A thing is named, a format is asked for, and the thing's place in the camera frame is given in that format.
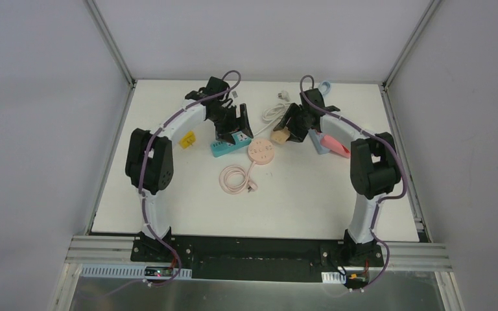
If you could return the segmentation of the teal power strip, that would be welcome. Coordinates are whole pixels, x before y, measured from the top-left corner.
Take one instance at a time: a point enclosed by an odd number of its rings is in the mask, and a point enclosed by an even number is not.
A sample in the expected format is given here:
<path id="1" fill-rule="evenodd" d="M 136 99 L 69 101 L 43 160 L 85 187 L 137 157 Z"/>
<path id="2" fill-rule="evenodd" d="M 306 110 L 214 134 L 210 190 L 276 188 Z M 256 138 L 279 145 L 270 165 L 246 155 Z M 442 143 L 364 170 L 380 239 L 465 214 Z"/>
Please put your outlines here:
<path id="1" fill-rule="evenodd" d="M 226 143 L 222 141 L 214 141 L 210 144 L 210 150 L 214 157 L 221 157 L 232 153 L 242 147 L 248 146 L 252 142 L 252 138 L 242 132 L 236 132 L 233 135 L 234 143 Z"/>

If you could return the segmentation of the pink power strip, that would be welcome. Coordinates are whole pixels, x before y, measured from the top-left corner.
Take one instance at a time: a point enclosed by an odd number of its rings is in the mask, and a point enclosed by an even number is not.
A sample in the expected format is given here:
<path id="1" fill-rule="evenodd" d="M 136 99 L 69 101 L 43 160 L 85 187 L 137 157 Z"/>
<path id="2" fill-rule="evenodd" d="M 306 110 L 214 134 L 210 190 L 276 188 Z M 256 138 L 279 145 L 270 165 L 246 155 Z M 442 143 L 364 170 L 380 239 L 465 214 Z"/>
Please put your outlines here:
<path id="1" fill-rule="evenodd" d="M 320 140 L 320 145 L 339 156 L 349 159 L 351 157 L 350 151 L 339 141 L 330 135 L 324 135 Z"/>

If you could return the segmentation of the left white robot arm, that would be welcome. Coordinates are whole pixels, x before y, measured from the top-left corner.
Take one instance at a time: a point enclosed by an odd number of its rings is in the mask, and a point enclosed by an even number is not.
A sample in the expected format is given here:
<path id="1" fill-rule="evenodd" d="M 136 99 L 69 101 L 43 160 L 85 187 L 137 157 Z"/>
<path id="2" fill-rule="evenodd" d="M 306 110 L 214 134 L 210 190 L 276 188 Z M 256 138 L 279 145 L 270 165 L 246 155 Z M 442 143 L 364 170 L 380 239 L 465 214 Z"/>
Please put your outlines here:
<path id="1" fill-rule="evenodd" d="M 163 239 L 170 225 L 163 224 L 165 217 L 155 214 L 158 194 L 169 186 L 174 174 L 174 143 L 204 121 L 214 124 L 215 138 L 223 143 L 235 144 L 239 132 L 254 136 L 246 104 L 233 103 L 231 95 L 239 84 L 236 81 L 230 85 L 225 77 L 212 76 L 204 87 L 186 94 L 178 110 L 156 129 L 136 128 L 131 133 L 124 171 L 137 189 L 143 228 L 153 237 L 147 253 L 156 262 L 164 262 L 171 255 L 180 258 L 171 243 Z"/>

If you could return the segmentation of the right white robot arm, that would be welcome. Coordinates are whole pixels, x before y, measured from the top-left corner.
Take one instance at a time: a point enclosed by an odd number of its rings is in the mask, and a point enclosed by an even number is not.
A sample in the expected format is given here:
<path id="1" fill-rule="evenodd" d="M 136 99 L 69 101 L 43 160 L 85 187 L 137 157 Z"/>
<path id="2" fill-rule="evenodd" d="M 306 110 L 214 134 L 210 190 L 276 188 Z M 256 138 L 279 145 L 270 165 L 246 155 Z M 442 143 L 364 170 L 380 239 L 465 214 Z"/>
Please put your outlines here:
<path id="1" fill-rule="evenodd" d="M 407 192 L 407 178 L 394 138 L 388 132 L 371 133 L 342 116 L 337 107 L 326 106 L 316 86 L 301 87 L 300 100 L 300 104 L 290 104 L 271 136 L 277 138 L 284 132 L 287 141 L 301 143 L 310 130 L 316 130 L 349 150 L 350 181 L 357 197 L 340 254 L 348 264 L 359 265 L 374 252 L 379 241 L 375 224 L 381 204 L 395 198 L 391 193 L 398 183 L 403 184 L 399 197 Z"/>

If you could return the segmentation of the beige cube adapter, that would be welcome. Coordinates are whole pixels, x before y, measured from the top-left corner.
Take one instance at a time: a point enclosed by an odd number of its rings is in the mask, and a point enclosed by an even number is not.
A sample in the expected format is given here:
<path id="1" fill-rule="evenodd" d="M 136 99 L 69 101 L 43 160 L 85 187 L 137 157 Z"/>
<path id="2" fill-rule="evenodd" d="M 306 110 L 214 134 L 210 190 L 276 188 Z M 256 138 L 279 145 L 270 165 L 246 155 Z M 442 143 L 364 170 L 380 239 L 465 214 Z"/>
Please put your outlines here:
<path id="1" fill-rule="evenodd" d="M 290 136 L 290 131 L 284 128 L 282 130 L 273 131 L 270 134 L 270 140 L 276 144 L 285 144 L 289 140 Z"/>

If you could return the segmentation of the yellow cube adapter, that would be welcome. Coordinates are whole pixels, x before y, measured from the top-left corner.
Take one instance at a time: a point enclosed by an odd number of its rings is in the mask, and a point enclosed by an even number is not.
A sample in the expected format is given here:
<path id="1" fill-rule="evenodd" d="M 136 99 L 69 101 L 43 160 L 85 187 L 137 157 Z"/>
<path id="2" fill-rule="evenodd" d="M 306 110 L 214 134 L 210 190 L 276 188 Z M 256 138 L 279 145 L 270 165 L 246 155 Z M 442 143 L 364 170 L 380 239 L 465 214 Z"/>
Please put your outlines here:
<path id="1" fill-rule="evenodd" d="M 183 148 L 187 149 L 196 142 L 196 135 L 193 131 L 186 133 L 178 142 L 178 144 Z"/>

